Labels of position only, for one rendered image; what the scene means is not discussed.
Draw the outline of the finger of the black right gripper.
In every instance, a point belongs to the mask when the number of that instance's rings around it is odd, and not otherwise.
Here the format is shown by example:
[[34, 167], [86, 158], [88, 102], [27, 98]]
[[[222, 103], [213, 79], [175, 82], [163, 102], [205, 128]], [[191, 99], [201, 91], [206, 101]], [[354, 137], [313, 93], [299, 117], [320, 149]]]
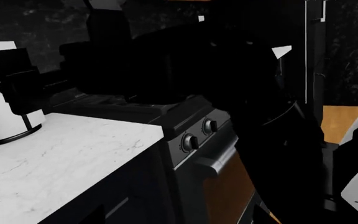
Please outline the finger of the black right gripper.
[[32, 65], [26, 48], [0, 50], [0, 79], [27, 72], [39, 73]]
[[32, 76], [12, 76], [0, 81], [0, 93], [15, 115], [27, 115], [44, 106], [44, 86]]

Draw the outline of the black paper towel holder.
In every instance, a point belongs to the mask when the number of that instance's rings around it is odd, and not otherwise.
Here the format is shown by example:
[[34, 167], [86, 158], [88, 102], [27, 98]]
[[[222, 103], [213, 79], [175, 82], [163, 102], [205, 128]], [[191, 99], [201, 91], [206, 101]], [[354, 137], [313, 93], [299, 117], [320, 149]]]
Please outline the black paper towel holder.
[[45, 122], [42, 110], [19, 116], [12, 113], [0, 115], [0, 145], [29, 136], [40, 130]]

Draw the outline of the silver black stove knob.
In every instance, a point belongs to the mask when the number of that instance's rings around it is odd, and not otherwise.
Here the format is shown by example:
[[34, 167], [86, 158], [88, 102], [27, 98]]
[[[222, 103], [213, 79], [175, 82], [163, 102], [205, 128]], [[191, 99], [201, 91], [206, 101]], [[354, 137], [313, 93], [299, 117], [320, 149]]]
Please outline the silver black stove knob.
[[202, 124], [202, 132], [206, 136], [216, 133], [218, 131], [218, 123], [212, 119], [206, 118]]
[[181, 139], [181, 149], [183, 152], [191, 152], [199, 149], [198, 138], [193, 134], [184, 134]]

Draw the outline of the dark base cabinet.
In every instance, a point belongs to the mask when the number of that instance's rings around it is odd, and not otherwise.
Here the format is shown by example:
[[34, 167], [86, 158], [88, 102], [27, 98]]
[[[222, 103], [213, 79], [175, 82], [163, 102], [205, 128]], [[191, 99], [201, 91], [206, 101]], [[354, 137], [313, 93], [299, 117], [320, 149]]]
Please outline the dark base cabinet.
[[167, 135], [129, 162], [94, 180], [66, 178], [69, 199], [38, 224], [179, 224], [165, 175]]

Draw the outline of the dark grey stove range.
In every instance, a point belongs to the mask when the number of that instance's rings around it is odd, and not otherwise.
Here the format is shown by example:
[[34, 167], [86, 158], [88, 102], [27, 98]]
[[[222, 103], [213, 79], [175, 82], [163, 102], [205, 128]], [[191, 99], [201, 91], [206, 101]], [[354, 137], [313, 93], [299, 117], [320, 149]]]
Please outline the dark grey stove range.
[[[215, 153], [237, 136], [229, 115], [214, 109], [200, 96], [191, 96], [179, 104], [141, 104], [121, 96], [80, 95], [52, 107], [54, 113], [79, 115], [132, 123], [161, 126], [169, 140], [162, 146], [165, 175], [179, 224], [256, 224], [255, 208], [265, 204], [237, 154], [217, 177], [202, 177], [194, 162]], [[218, 123], [218, 131], [206, 136], [206, 119]], [[183, 152], [184, 134], [198, 138], [199, 149]]]

